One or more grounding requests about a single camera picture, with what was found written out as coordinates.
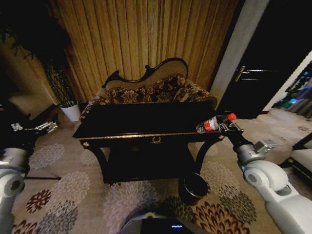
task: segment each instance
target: drawer handle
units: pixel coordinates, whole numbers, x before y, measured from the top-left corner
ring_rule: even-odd
[[[161,137],[160,136],[155,136],[153,137],[152,141],[151,141],[151,144],[161,144],[162,141],[161,141]]]

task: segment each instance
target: table leg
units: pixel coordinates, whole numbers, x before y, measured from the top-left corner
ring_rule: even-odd
[[[95,157],[97,157],[98,163],[101,167],[101,172],[102,172],[103,181],[104,181],[105,170],[106,170],[106,165],[107,165],[105,154],[99,147],[96,147],[96,146],[85,147],[85,149],[90,150],[95,155]]]
[[[209,150],[209,148],[217,143],[218,141],[221,141],[223,138],[218,137],[212,137],[209,138],[207,141],[204,142],[204,144],[201,146],[197,153],[197,158],[195,162],[195,172],[200,173],[201,166],[203,165],[203,161],[206,155],[206,152]]]

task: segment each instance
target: carved wooden backrest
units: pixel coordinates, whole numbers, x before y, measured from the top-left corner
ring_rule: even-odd
[[[137,80],[127,80],[119,75],[119,71],[112,73],[102,88],[109,90],[114,87],[122,87],[127,89],[136,89],[142,85],[149,87],[156,83],[158,80],[176,74],[181,74],[185,78],[188,75],[188,67],[186,62],[181,58],[169,58],[161,62],[155,68],[145,66],[145,74]]]

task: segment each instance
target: potted plant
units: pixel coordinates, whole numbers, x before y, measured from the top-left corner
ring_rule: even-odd
[[[69,37],[49,15],[47,2],[40,0],[10,0],[0,2],[0,33],[2,41],[13,37],[12,48],[21,46],[42,63],[46,78],[59,103],[71,121],[80,116],[78,103],[64,69],[68,68],[64,48]]]

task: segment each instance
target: white flower pot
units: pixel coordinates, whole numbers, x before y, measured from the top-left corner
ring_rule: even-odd
[[[78,107],[78,104],[71,107],[64,107],[62,108],[62,111],[66,114],[66,116],[69,118],[70,121],[75,122],[79,120],[80,117],[80,110]]]

